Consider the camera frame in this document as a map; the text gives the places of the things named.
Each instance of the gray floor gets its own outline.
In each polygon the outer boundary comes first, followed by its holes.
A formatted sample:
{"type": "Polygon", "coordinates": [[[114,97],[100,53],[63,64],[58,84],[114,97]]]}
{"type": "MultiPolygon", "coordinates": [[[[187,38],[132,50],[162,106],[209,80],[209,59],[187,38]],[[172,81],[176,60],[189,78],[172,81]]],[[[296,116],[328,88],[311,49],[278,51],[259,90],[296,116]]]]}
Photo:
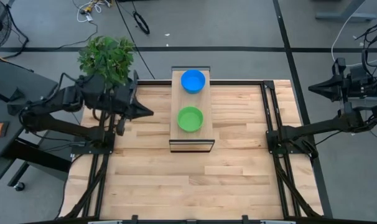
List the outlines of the gray floor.
{"type": "MultiPolygon", "coordinates": [[[[75,0],[77,4],[86,3],[75,0]]],[[[342,23],[316,21],[316,11],[341,10],[348,1],[280,0],[291,47],[330,47],[342,23]]],[[[131,11],[131,3],[122,3],[131,11]]],[[[146,19],[151,35],[144,35],[123,11],[140,47],[169,46],[252,46],[283,47],[279,26],[270,0],[156,0],[136,3],[146,19]]],[[[377,0],[368,0],[359,12],[377,14],[377,0]]],[[[71,1],[16,0],[12,14],[17,25],[30,38],[29,47],[58,47],[87,38],[94,26],[76,21],[71,1]]],[[[118,9],[103,8],[93,13],[99,25],[98,35],[128,35],[118,9]]],[[[375,24],[348,24],[335,47],[360,47],[353,36],[375,24]]],[[[19,46],[17,36],[4,47],[19,46]]],[[[212,78],[291,79],[287,57],[280,52],[143,52],[142,56],[158,79],[170,78],[171,66],[211,66],[212,78]]],[[[360,61],[360,54],[335,54],[348,63],[360,61]]],[[[76,52],[24,52],[11,61],[53,80],[62,72],[77,77],[82,74],[76,52]]],[[[330,53],[294,53],[299,79],[311,122],[335,116],[338,105],[307,91],[309,85],[331,76],[330,53]]],[[[150,78],[136,55],[133,65],[141,78],[150,78]]],[[[356,105],[375,102],[355,101],[356,105]]],[[[68,113],[56,117],[75,122],[68,113]]],[[[328,134],[316,136],[316,141],[328,134]]],[[[37,141],[32,136],[24,138],[37,141]]],[[[335,218],[377,221],[377,139],[370,133],[339,134],[319,147],[320,161],[335,218]]],[[[63,181],[35,168],[29,168],[22,181],[24,192],[7,188],[6,183],[21,161],[16,162],[0,181],[0,223],[22,223],[50,220],[61,203],[63,181]]]]}

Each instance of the wooden tabletop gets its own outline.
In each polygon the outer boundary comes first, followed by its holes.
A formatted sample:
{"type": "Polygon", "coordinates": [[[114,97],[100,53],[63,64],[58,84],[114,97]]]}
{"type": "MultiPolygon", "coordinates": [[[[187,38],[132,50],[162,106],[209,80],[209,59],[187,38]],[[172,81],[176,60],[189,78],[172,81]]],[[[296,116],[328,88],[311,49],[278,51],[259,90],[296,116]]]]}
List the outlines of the wooden tabletop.
{"type": "MultiPolygon", "coordinates": [[[[290,81],[274,82],[282,122],[299,126],[290,81]]],[[[260,87],[211,86],[216,139],[211,153],[170,153],[170,93],[170,86],[139,86],[139,102],[153,110],[154,115],[127,123],[124,136],[116,137],[100,218],[282,218],[276,172],[267,150],[260,87]]],[[[91,112],[85,110],[82,125],[97,124],[91,112]]],[[[72,209],[85,191],[91,158],[82,156],[70,169],[61,216],[72,209]]],[[[316,212],[322,213],[309,158],[303,154],[291,154],[290,158],[298,191],[316,212]]],[[[286,195],[293,215],[290,194],[286,195]]],[[[91,204],[93,214],[95,200],[91,204]]]]}

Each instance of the bowl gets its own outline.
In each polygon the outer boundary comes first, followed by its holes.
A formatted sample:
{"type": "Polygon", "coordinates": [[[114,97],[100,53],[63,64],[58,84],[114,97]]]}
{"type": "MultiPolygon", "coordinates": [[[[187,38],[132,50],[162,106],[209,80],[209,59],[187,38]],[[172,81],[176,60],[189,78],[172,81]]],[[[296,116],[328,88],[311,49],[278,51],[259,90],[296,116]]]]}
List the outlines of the bowl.
{"type": "Polygon", "coordinates": [[[203,115],[201,110],[194,106],[181,109],[177,115],[177,124],[185,132],[192,133],[202,127],[203,115]]]}
{"type": "Polygon", "coordinates": [[[180,79],[183,88],[187,93],[199,93],[205,86],[205,75],[198,70],[187,70],[180,79]]]}

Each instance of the green bowl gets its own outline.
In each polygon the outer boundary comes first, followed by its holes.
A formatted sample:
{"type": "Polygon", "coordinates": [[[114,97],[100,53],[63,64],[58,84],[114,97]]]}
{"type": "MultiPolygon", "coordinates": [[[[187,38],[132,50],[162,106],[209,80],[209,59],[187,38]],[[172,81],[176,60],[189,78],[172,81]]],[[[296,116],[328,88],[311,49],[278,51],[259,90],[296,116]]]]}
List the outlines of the green bowl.
{"type": "Polygon", "coordinates": [[[202,112],[194,106],[181,109],[177,115],[177,124],[181,129],[189,133],[198,131],[202,123],[202,112]]]}

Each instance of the fan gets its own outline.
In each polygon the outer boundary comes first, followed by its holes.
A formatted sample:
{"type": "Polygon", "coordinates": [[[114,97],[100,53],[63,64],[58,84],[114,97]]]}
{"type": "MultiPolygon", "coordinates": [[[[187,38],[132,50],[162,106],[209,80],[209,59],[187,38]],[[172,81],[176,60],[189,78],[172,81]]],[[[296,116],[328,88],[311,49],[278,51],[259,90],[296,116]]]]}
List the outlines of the fan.
{"type": "Polygon", "coordinates": [[[10,10],[9,10],[9,6],[8,5],[5,5],[3,4],[1,1],[0,1],[0,47],[8,40],[9,36],[10,36],[10,33],[11,31],[15,32],[19,37],[20,35],[12,30],[12,25],[16,28],[16,30],[23,36],[26,38],[26,40],[24,41],[24,43],[22,43],[22,47],[20,49],[20,51],[18,51],[16,54],[14,55],[10,55],[10,56],[7,56],[5,58],[11,58],[11,57],[15,57],[19,54],[21,54],[22,50],[25,48],[26,44],[28,43],[28,38],[26,35],[24,35],[20,30],[19,28],[17,28],[16,24],[14,23],[13,21],[13,18],[11,16],[11,13],[10,13],[10,10]]]}

